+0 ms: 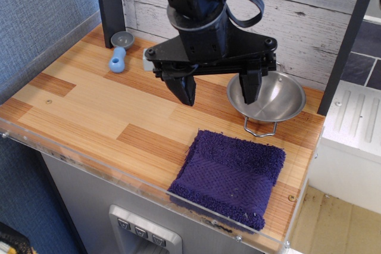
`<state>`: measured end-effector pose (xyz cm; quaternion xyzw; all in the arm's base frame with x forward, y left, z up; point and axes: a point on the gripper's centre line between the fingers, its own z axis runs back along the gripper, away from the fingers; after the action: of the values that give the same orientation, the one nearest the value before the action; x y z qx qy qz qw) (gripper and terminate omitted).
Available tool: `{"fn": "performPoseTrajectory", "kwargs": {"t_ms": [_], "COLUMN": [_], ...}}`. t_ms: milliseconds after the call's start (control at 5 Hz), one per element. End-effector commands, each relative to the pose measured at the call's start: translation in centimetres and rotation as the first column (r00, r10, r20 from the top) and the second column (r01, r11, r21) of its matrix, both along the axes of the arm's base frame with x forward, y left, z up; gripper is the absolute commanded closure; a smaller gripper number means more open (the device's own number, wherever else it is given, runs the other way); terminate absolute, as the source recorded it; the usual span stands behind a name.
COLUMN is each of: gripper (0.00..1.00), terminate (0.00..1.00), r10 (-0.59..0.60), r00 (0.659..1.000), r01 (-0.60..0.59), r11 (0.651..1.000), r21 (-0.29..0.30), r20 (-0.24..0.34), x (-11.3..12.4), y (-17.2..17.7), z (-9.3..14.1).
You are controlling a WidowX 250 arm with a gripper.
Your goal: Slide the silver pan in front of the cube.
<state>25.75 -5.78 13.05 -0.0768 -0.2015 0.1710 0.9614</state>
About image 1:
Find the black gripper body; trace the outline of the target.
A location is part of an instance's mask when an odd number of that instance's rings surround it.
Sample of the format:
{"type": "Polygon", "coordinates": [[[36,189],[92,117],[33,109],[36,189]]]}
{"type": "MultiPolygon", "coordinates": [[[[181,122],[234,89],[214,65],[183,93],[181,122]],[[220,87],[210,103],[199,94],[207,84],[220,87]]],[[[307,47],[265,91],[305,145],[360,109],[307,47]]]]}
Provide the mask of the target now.
{"type": "Polygon", "coordinates": [[[163,80],[209,74],[276,70],[276,39],[236,27],[226,7],[203,21],[193,21],[167,8],[179,35],[146,50],[156,77],[163,80]]]}

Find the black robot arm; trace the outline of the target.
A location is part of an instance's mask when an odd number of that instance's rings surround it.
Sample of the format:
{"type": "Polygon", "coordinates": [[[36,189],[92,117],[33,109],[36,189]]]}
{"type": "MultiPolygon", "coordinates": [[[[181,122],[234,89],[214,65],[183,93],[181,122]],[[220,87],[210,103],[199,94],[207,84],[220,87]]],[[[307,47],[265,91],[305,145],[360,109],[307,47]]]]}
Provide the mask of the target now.
{"type": "Polygon", "coordinates": [[[154,74],[185,105],[195,101],[195,76],[239,76],[246,104],[258,99],[262,78],[276,69],[277,41],[248,32],[263,17],[263,0],[249,0],[259,13],[239,20],[227,0],[168,0],[167,15],[178,36],[145,52],[154,74]]]}

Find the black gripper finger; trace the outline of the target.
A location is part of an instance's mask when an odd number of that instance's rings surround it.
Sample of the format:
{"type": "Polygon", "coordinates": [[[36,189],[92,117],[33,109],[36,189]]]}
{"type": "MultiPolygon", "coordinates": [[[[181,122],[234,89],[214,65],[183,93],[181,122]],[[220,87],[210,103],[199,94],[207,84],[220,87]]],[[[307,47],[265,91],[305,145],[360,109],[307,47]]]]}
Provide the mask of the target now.
{"type": "Polygon", "coordinates": [[[193,76],[164,76],[163,79],[168,89],[182,104],[194,105],[196,82],[193,76]]]}
{"type": "Polygon", "coordinates": [[[249,70],[239,75],[242,94],[246,104],[257,101],[262,84],[262,75],[259,70],[249,70]]]}

